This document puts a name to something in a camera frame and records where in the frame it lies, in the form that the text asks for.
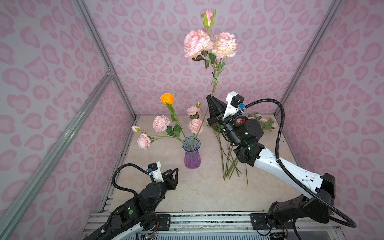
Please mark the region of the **purple glass vase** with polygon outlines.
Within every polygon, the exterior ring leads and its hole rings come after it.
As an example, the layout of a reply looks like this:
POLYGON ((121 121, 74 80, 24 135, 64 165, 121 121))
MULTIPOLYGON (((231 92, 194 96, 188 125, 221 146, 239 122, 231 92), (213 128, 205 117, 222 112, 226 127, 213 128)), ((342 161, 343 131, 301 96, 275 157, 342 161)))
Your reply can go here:
POLYGON ((200 147, 201 141, 196 137, 186 137, 182 141, 182 148, 185 151, 184 164, 190 170, 197 169, 201 165, 200 147))

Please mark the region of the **pink peony flower stem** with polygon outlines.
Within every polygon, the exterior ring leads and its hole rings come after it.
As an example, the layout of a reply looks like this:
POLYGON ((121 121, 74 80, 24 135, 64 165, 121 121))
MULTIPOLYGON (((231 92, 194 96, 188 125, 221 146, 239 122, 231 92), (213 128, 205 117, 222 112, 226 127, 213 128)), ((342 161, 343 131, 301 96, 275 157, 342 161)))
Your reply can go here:
POLYGON ((188 128, 193 134, 192 146, 194 146, 199 133, 204 129, 203 122, 200 119, 192 119, 188 123, 188 128))

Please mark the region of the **pink peony branch with bud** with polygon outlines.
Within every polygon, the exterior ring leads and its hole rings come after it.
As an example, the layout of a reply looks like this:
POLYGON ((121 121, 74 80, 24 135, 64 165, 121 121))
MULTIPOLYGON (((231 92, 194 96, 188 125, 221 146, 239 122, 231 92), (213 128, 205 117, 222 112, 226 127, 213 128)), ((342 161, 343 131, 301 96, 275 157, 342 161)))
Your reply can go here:
POLYGON ((147 151, 150 149, 152 144, 160 140, 177 140, 181 142, 180 131, 174 130, 171 126, 171 120, 169 117, 160 115, 156 116, 152 122, 151 129, 141 128, 140 126, 132 126, 131 131, 138 133, 137 145, 139 149, 147 151))

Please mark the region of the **striped pink peony branch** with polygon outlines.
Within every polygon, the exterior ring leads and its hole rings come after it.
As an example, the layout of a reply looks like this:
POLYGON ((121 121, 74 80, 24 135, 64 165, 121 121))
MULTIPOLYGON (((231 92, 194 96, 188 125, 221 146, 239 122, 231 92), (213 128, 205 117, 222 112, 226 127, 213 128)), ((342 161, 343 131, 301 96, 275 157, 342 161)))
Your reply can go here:
POLYGON ((183 47, 185 57, 191 62, 204 62, 207 69, 213 69, 212 93, 217 90, 220 74, 226 65, 226 60, 237 53, 238 42, 235 35, 222 32, 210 36, 210 28, 215 24, 216 11, 206 9, 202 14, 203 28, 189 32, 184 38, 183 47))

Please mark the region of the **orange rose stem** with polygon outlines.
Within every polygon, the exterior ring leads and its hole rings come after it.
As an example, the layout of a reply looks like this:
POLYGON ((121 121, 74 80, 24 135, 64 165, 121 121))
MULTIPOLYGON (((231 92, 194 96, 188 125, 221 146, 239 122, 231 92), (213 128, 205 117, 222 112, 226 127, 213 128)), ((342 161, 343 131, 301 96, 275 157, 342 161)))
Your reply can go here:
POLYGON ((161 96, 161 103, 163 103, 171 113, 171 120, 174 124, 173 127, 167 127, 165 129, 168 136, 177 138, 182 141, 185 138, 184 130, 182 124, 179 121, 178 115, 174 108, 174 95, 170 93, 165 93, 161 96))

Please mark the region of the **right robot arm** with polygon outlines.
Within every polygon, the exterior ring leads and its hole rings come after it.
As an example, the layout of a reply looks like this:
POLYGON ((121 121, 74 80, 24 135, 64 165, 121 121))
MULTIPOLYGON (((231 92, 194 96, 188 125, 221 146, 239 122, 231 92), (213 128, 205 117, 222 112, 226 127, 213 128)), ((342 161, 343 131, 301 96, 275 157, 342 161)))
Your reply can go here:
POLYGON ((235 92, 228 94, 226 102, 214 96, 206 97, 210 117, 209 126, 218 125, 220 133, 229 144, 235 147, 237 159, 252 167, 264 170, 291 185, 301 195, 285 201, 271 204, 264 224, 271 228, 279 228, 289 221, 310 218, 318 223, 330 221, 331 210, 300 187, 305 187, 332 205, 335 199, 335 178, 329 174, 319 175, 298 167, 276 155, 259 141, 264 131, 255 119, 242 115, 245 109, 244 98, 235 92))

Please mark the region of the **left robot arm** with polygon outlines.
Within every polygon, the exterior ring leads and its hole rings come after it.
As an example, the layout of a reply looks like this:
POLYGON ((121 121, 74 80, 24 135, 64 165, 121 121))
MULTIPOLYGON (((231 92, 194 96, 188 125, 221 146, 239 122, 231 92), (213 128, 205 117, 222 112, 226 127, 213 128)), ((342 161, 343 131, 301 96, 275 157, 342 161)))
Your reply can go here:
POLYGON ((134 196, 124 204, 118 206, 109 215, 106 223, 85 237, 86 240, 125 240, 130 236, 139 239, 139 233, 149 231, 143 237, 144 240, 151 240, 158 231, 170 229, 170 215, 157 215, 156 208, 166 198, 168 191, 173 191, 178 185, 179 169, 161 172, 159 162, 148 165, 144 170, 135 164, 124 164, 113 174, 112 184, 121 191, 130 192, 134 196), (133 167, 149 176, 151 182, 140 193, 119 186, 116 183, 118 173, 126 168, 133 167))

